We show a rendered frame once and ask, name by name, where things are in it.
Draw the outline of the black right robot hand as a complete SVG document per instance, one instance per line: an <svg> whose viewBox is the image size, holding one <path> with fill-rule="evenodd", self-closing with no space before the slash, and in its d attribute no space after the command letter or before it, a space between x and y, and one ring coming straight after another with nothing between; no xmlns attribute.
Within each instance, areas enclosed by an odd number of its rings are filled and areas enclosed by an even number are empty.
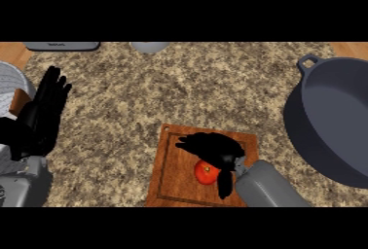
<svg viewBox="0 0 368 249"><path fill-rule="evenodd" d="M176 147L197 155L219 170L219 198L225 199L234 191L234 174L237 160L246 156L239 142L222 133L197 132L179 138Z"/></svg>

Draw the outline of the red tomato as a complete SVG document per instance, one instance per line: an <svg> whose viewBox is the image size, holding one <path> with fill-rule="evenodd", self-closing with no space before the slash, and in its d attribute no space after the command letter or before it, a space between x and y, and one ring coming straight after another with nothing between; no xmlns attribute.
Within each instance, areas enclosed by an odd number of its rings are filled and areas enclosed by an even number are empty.
<svg viewBox="0 0 368 249"><path fill-rule="evenodd" d="M218 181L221 169L209 162L200 160L194 166L194 176L200 184L212 185Z"/></svg>

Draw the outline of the grey flat appliance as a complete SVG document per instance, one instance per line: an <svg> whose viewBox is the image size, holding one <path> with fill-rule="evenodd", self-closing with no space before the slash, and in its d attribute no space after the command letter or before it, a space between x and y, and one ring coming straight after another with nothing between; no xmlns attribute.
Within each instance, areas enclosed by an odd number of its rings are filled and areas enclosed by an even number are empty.
<svg viewBox="0 0 368 249"><path fill-rule="evenodd" d="M35 52L82 52L95 51L100 42L26 42L27 48Z"/></svg>

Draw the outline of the pale grey rounded object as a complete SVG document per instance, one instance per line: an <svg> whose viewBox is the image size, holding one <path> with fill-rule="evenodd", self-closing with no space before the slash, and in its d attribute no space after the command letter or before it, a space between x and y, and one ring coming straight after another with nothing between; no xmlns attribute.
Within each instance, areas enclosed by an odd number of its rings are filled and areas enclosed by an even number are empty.
<svg viewBox="0 0 368 249"><path fill-rule="evenodd" d="M169 42L132 42L132 47L141 53L160 53L169 46Z"/></svg>

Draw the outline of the brown wooden cutting board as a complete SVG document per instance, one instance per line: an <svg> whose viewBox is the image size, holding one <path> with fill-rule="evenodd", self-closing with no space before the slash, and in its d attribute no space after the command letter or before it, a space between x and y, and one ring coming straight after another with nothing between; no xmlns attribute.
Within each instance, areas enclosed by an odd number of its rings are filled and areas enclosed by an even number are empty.
<svg viewBox="0 0 368 249"><path fill-rule="evenodd" d="M163 124L145 205L159 207L244 207L246 203L237 192L221 199L218 184L203 185L196 179L194 166L200 158L176 147L179 138L196 132L218 132L233 137L246 151L246 166L252 166L259 160L258 136L255 134Z"/></svg>

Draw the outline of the dark grey pot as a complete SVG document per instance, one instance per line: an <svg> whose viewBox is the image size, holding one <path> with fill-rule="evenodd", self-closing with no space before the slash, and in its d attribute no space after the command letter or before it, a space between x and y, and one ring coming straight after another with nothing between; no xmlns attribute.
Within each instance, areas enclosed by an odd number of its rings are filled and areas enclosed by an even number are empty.
<svg viewBox="0 0 368 249"><path fill-rule="evenodd" d="M308 54L284 109L290 142L317 171L368 189L368 61Z"/></svg>

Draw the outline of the pale grey mesh object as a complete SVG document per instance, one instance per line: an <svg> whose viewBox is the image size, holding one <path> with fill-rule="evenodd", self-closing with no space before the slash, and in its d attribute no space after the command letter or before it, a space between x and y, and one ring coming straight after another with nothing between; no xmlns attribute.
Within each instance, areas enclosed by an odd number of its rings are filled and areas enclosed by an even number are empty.
<svg viewBox="0 0 368 249"><path fill-rule="evenodd" d="M35 98L36 88L21 69L0 60L0 117L15 119L11 113L15 91L23 89L30 98Z"/></svg>

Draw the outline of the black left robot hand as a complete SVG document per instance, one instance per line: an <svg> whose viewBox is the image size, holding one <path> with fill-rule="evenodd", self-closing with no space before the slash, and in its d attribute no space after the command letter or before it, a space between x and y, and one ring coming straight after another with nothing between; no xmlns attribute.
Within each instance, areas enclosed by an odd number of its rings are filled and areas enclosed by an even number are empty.
<svg viewBox="0 0 368 249"><path fill-rule="evenodd" d="M48 68L36 96L21 110L18 118L0 118L0 144L11 147L11 160L52 152L58 140L61 116L73 85L61 69Z"/></svg>

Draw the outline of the brown wooden block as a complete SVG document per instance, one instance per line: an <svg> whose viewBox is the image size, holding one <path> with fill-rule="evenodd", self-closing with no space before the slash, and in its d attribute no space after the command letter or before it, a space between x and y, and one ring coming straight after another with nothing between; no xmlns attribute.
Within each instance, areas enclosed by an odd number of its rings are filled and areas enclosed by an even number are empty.
<svg viewBox="0 0 368 249"><path fill-rule="evenodd" d="M15 89L15 95L14 95L12 104L9 108L9 112L15 116L18 116L18 114L21 113L29 102L32 102L32 98L27 92L23 89Z"/></svg>

